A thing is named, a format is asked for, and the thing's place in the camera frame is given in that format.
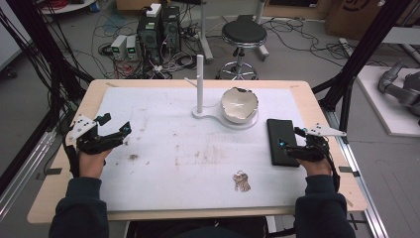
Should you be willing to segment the person's right hand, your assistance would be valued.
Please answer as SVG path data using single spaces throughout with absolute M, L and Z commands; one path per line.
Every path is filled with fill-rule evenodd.
M 309 162 L 304 160 L 297 160 L 297 162 L 305 169 L 309 177 L 312 176 L 330 176 L 332 169 L 326 159 L 319 162 Z

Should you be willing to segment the black frame strut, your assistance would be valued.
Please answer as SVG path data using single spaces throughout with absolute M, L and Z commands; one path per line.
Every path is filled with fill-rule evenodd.
M 5 1 L 32 41 L 25 39 L 2 10 L 0 10 L 0 23 L 27 56 L 37 76 L 48 89 L 50 108 L 48 122 L 52 128 L 60 121 L 62 113 L 71 112 L 72 106 L 80 103 L 86 93 L 82 83 L 89 85 L 94 78 L 75 59 L 65 35 L 60 26 L 57 26 L 73 63 L 64 57 L 36 0 Z
M 411 1 L 384 0 L 384 4 L 379 8 L 371 23 L 367 25 L 358 45 L 338 74 L 312 88 L 314 94 L 328 89 L 326 95 L 319 100 L 321 108 L 327 112 L 334 112 L 336 105 L 342 100 L 340 131 L 347 132 L 348 130 L 353 84 L 357 76 Z

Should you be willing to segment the white box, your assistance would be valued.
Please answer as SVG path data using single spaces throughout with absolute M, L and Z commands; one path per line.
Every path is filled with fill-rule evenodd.
M 153 17 L 153 18 L 155 18 L 155 17 L 157 17 L 157 16 L 158 16 L 158 14 L 160 13 L 160 10 L 161 10 L 161 5 L 160 5 L 159 3 L 153 3 L 153 4 L 149 7 L 149 9 L 148 9 L 148 11 L 147 11 L 146 15 L 147 15 L 148 17 Z

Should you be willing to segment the white metal stand leg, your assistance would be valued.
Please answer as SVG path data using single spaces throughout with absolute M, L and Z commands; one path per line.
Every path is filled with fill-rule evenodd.
M 199 42 L 201 46 L 202 53 L 205 57 L 207 63 L 211 63 L 214 59 L 211 52 L 207 35 L 206 35 L 206 4 L 207 0 L 200 0 L 200 32 L 199 32 Z

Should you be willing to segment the person's left hand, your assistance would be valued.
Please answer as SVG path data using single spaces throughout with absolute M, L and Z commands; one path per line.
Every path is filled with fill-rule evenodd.
M 95 155 L 88 155 L 84 152 L 79 153 L 79 175 L 84 178 L 99 179 L 105 165 L 105 159 L 111 150 L 104 151 Z

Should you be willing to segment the white foam mat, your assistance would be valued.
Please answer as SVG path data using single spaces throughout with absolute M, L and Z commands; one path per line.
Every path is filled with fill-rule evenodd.
M 210 118 L 196 119 L 196 91 L 188 88 L 113 87 L 98 112 L 111 120 L 102 135 L 129 122 L 132 133 L 106 160 L 101 197 L 111 211 L 285 207 L 302 195 L 302 169 L 271 163 L 266 120 L 302 125 L 288 89 L 258 88 L 258 122 L 232 130 Z M 235 190 L 243 171 L 251 189 Z

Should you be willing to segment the black rectangular case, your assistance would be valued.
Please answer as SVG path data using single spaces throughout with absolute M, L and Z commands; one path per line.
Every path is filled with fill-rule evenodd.
M 297 145 L 292 122 L 290 120 L 267 119 L 266 125 L 271 163 L 274 166 L 298 168 L 300 164 L 294 158 L 286 156 L 278 146 L 279 139 L 290 145 Z

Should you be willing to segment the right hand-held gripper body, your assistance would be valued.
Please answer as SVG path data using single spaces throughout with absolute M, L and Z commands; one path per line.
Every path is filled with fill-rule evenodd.
M 320 123 L 306 129 L 305 146 L 297 146 L 291 158 L 319 162 L 330 158 L 329 136 L 345 137 L 346 132 L 339 131 Z

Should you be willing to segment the white stand with post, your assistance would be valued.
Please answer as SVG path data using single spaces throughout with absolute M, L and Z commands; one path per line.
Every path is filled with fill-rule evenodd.
M 189 78 L 185 78 L 187 82 L 192 84 L 196 88 L 196 106 L 192 109 L 192 115 L 196 119 L 210 118 L 218 121 L 221 125 L 226 128 L 233 130 L 247 130 L 252 128 L 259 119 L 259 109 L 254 119 L 245 124 L 235 124 L 228 121 L 222 114 L 221 98 L 218 99 L 217 103 L 212 106 L 204 105 L 204 56 L 198 55 L 196 57 L 196 80 L 192 81 Z

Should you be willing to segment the grey power supply unit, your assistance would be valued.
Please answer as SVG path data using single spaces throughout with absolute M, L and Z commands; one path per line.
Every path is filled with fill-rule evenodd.
M 129 60 L 137 60 L 139 58 L 137 38 L 135 35 L 127 37 L 126 49 Z
M 115 60 L 124 60 L 127 56 L 127 37 L 125 35 L 118 36 L 111 44 L 111 50 Z

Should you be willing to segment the white shell-shaped bowl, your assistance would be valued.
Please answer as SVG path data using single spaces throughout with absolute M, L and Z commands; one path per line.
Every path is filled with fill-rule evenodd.
M 259 100 L 250 90 L 241 87 L 232 87 L 226 90 L 221 98 L 223 116 L 235 124 L 251 122 L 257 115 Z

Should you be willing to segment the black computer tower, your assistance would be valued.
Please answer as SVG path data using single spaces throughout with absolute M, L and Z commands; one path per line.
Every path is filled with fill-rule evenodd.
M 143 14 L 139 20 L 137 33 L 144 63 L 161 64 L 160 47 L 163 37 L 160 15 L 153 18 Z
M 176 53 L 180 50 L 179 7 L 166 6 L 162 13 L 164 42 L 168 51 Z

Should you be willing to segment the aluminium rail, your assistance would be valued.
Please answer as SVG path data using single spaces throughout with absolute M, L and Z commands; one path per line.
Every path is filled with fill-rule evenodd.
M 47 156 L 53 155 L 54 142 L 57 138 L 56 130 L 45 132 L 40 139 L 36 140 L 29 155 L 24 157 L 23 164 L 0 195 L 0 223 L 6 218 L 40 164 L 46 160 Z
M 341 176 L 340 193 L 346 197 L 351 224 L 365 224 L 372 238 L 389 238 L 347 137 L 332 137 L 330 148 Z

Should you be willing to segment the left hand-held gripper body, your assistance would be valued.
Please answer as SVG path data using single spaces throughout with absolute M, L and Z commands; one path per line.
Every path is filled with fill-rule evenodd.
M 82 114 L 77 116 L 69 136 L 69 141 L 75 142 L 76 146 L 69 145 L 67 147 L 69 154 L 82 151 L 88 155 L 95 155 L 113 148 L 113 138 L 110 135 L 100 136 L 98 134 L 99 120 L 100 117 L 92 120 Z

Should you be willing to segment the black round stool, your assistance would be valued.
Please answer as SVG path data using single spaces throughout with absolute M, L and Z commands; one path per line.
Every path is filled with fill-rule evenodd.
M 232 80 L 256 80 L 258 73 L 249 63 L 244 62 L 245 49 L 261 47 L 267 38 L 266 29 L 258 24 L 252 15 L 241 15 L 236 20 L 225 24 L 222 28 L 222 39 L 235 47 L 235 61 L 227 62 L 216 74 L 217 79 L 229 76 Z

